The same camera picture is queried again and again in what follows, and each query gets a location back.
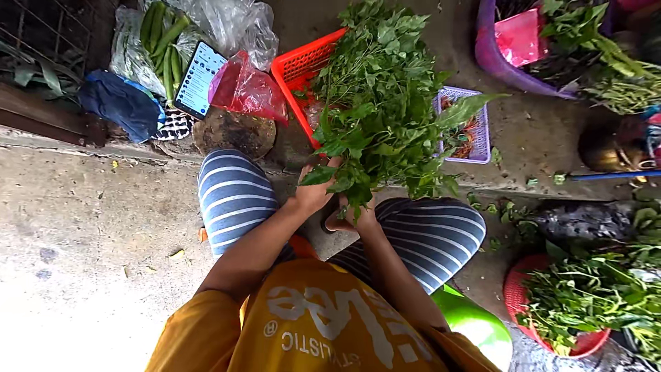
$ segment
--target red plastic basket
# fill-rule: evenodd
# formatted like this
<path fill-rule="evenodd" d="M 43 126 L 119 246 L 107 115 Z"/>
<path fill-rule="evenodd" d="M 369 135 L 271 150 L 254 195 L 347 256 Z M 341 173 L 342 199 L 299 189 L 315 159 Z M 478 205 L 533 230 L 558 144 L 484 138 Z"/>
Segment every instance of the red plastic basket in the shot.
<path fill-rule="evenodd" d="M 550 258 L 545 254 L 536 254 L 523 258 L 507 274 L 503 292 L 505 295 L 507 312 L 510 314 L 512 320 L 517 324 L 519 329 L 526 336 L 537 341 L 537 343 L 542 345 L 546 350 L 555 353 L 551 345 L 539 337 L 533 324 L 531 324 L 530 328 L 526 328 L 518 325 L 518 322 L 516 321 L 517 314 L 527 312 L 527 308 L 524 306 L 529 302 L 526 297 L 527 289 L 522 285 L 522 281 L 530 277 L 527 272 L 536 269 L 545 269 L 549 266 L 549 263 Z M 576 347 L 570 351 L 569 356 L 566 358 L 578 359 L 594 353 L 605 344 L 610 334 L 611 330 L 609 328 L 600 332 L 581 333 L 576 340 Z"/>
<path fill-rule="evenodd" d="M 346 28 L 342 28 L 308 45 L 285 53 L 277 57 L 271 65 L 273 77 L 276 78 L 276 82 L 314 149 L 320 148 L 321 145 L 312 138 L 313 131 L 305 116 L 309 100 L 294 97 L 292 91 L 302 91 L 309 86 L 310 79 L 317 76 L 319 70 L 326 67 L 329 57 L 335 50 L 335 42 L 345 32 Z"/>

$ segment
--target yellow t-shirt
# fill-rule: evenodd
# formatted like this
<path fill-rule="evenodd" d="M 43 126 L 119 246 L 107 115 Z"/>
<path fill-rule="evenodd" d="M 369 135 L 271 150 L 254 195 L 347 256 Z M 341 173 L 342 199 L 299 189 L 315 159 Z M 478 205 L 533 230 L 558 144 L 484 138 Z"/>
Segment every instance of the yellow t-shirt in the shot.
<path fill-rule="evenodd" d="M 498 371 L 466 337 L 414 328 L 355 276 L 315 259 L 276 266 L 243 327 L 240 307 L 219 291 L 195 295 L 168 319 L 147 371 Z"/>

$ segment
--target person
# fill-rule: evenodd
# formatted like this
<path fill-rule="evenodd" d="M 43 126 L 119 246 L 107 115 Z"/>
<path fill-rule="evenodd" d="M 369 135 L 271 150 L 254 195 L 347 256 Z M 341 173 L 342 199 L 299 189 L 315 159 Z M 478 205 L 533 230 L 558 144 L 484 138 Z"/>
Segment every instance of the person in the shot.
<path fill-rule="evenodd" d="M 147 371 L 498 370 L 429 297 L 477 251 L 480 214 L 449 198 L 389 199 L 351 218 L 360 239 L 326 262 L 295 258 L 287 242 L 332 182 L 299 186 L 278 208 L 244 154 L 206 157 L 200 206 L 218 259 L 167 320 Z"/>

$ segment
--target hand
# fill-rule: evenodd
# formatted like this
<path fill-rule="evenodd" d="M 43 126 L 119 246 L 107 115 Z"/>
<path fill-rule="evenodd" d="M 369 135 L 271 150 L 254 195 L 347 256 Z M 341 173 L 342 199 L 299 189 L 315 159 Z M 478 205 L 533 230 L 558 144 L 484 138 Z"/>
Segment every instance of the hand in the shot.
<path fill-rule="evenodd" d="M 342 164 L 342 158 L 336 156 L 329 160 L 327 166 L 337 168 Z M 301 183 L 301 180 L 307 172 L 311 171 L 313 168 L 312 165 L 306 165 L 301 170 L 301 175 L 298 177 L 298 182 Z M 317 212 L 319 209 L 322 209 L 326 203 L 331 199 L 333 194 L 328 194 L 326 189 L 328 189 L 335 182 L 335 177 L 331 177 L 330 181 L 326 183 L 321 183 L 319 185 L 310 185 L 310 186 L 299 186 L 296 187 L 296 195 L 293 197 L 301 210 L 304 210 L 309 216 L 314 212 Z"/>
<path fill-rule="evenodd" d="M 348 205 L 349 202 L 344 196 L 344 194 L 340 195 L 340 208 L 342 208 L 345 205 Z M 354 228 L 356 228 L 356 231 L 358 233 L 361 232 L 361 230 L 367 230 L 374 228 L 376 225 L 379 224 L 379 222 L 376 219 L 376 213 L 374 212 L 374 206 L 376 205 L 374 193 L 372 193 L 372 199 L 368 202 L 368 207 L 360 207 L 360 217 L 358 218 L 358 221 L 354 220 L 354 209 L 352 207 L 348 207 L 346 209 L 346 214 L 344 215 L 344 219 L 349 222 Z"/>

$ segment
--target blue and white striped pants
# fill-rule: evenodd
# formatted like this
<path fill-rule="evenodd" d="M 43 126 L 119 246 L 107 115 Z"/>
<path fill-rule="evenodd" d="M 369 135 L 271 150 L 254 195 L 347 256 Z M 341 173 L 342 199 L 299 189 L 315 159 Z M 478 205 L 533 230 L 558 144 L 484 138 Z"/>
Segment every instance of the blue and white striped pants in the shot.
<path fill-rule="evenodd" d="M 198 178 L 200 208 L 214 256 L 278 208 L 264 172 L 237 150 L 210 153 Z M 450 198 L 389 199 L 376 207 L 383 231 L 411 274 L 434 292 L 473 257 L 486 234 L 482 216 Z M 278 261 L 293 256 L 285 246 Z M 360 240 L 328 259 L 371 285 Z"/>

